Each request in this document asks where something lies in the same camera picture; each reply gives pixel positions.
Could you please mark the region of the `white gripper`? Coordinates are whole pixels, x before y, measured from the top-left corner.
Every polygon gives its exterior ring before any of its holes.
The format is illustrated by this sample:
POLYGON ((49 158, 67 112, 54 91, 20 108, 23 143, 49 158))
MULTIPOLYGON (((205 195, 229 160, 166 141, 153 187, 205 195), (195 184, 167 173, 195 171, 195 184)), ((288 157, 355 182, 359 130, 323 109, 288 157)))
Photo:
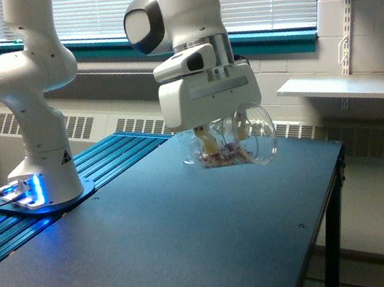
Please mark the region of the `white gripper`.
MULTIPOLYGON (((193 128, 208 154, 218 152, 217 140, 204 124, 233 114, 242 103, 259 103, 261 97, 253 70, 245 62, 225 66, 221 74, 208 70, 162 84, 159 88, 166 126, 173 132, 193 128)), ((237 110, 234 120, 239 140, 248 138, 247 117, 237 110)))

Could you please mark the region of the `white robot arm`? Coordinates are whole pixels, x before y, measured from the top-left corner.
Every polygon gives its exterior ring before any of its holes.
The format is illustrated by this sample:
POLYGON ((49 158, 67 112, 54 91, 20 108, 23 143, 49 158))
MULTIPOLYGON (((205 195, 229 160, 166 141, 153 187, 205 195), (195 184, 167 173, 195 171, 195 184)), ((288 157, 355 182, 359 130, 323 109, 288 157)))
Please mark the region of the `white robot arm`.
MULTIPOLYGON (((203 127, 262 97, 249 63, 233 57, 220 9, 219 0, 133 0, 125 12, 133 49, 171 55, 153 74, 172 131, 203 127)), ((56 33, 52 0, 4 0, 3 12, 24 47, 0 54, 0 101, 20 125, 25 157, 1 196, 39 213, 92 190, 77 173, 65 117, 44 97, 75 79, 78 67, 56 33)))

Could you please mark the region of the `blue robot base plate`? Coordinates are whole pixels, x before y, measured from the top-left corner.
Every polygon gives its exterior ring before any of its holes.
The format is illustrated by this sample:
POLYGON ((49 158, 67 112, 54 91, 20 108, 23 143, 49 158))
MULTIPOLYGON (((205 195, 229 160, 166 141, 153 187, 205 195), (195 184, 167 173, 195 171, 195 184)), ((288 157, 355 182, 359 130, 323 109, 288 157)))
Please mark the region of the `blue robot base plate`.
POLYGON ((78 206, 80 203, 89 198, 95 191, 95 182, 93 180, 81 178, 81 184, 84 187, 84 191, 81 195, 77 196, 73 200, 66 201, 65 203, 52 203, 47 206, 43 206, 38 209, 28 209, 26 207, 18 206, 17 204, 8 203, 5 206, 0 207, 0 212, 7 215, 19 215, 19 216, 44 216, 48 214, 61 214, 66 211, 70 211, 74 206, 78 206))

